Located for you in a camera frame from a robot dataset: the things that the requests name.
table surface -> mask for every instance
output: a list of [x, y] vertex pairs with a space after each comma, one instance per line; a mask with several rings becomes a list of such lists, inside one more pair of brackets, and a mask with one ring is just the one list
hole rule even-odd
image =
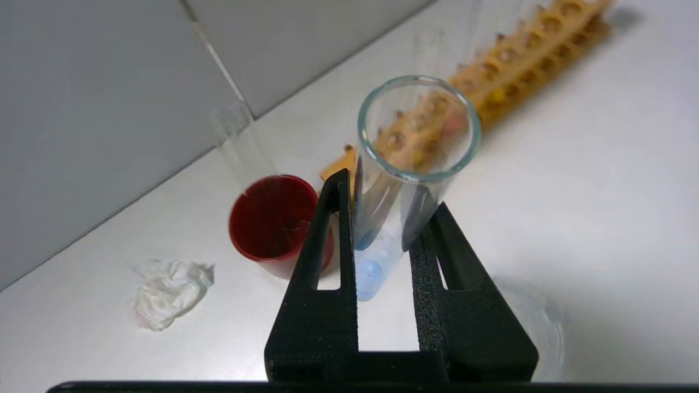
[[[312, 179], [353, 143], [372, 88], [410, 72], [436, 3], [265, 115], [281, 170]], [[488, 271], [565, 314], [563, 379], [699, 381], [699, 2], [620, 1], [618, 34], [489, 134], [447, 203]], [[286, 282], [240, 256], [239, 190], [202, 157], [0, 294], [0, 392], [65, 380], [264, 380]], [[215, 284], [159, 333], [136, 328], [147, 259], [213, 264]], [[332, 285], [333, 275], [323, 286]], [[410, 267], [359, 304], [362, 350], [417, 350]]]

orange object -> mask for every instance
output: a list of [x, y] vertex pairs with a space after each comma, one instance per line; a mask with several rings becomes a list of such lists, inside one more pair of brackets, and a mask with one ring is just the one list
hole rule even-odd
[[[539, 8], [534, 19], [522, 22], [514, 34], [498, 36], [495, 45], [477, 55], [470, 66], [460, 66], [449, 82], [473, 103], [482, 131], [492, 128], [608, 36], [611, 28], [602, 15], [610, 4], [611, 0], [556, 0], [548, 9]], [[434, 94], [409, 113], [397, 113], [396, 121], [379, 136], [379, 154], [396, 168], [429, 171], [440, 158], [435, 152], [445, 151], [449, 140], [458, 138], [463, 129], [463, 124], [454, 123], [459, 116], [451, 116], [451, 105], [444, 98]], [[345, 156], [323, 170], [321, 178], [326, 180], [347, 168], [353, 190], [355, 161], [354, 148], [345, 147]]]

white tissue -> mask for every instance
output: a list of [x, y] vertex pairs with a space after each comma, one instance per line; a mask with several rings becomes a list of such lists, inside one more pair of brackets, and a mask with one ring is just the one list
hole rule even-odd
[[143, 279], [134, 304], [136, 322], [154, 331], [191, 310], [213, 285], [212, 273], [194, 262], [151, 259], [133, 270]]

red cup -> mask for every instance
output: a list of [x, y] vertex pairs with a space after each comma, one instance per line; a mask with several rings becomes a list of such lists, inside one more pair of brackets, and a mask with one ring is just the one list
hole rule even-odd
[[[229, 218], [233, 245], [244, 257], [279, 278], [290, 279], [313, 220], [318, 193], [303, 179], [269, 176], [238, 197]], [[323, 269], [333, 256], [328, 233]]]

gray wall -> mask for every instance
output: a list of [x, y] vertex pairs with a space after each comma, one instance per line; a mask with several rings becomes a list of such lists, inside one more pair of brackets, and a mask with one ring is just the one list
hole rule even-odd
[[0, 56], [0, 289], [210, 149], [235, 97], [173, 0], [3, 0]]
[[189, 0], [255, 115], [432, 0]]
[[[428, 1], [192, 5], [259, 115]], [[0, 1], [0, 290], [211, 149], [234, 99], [176, 0]]]

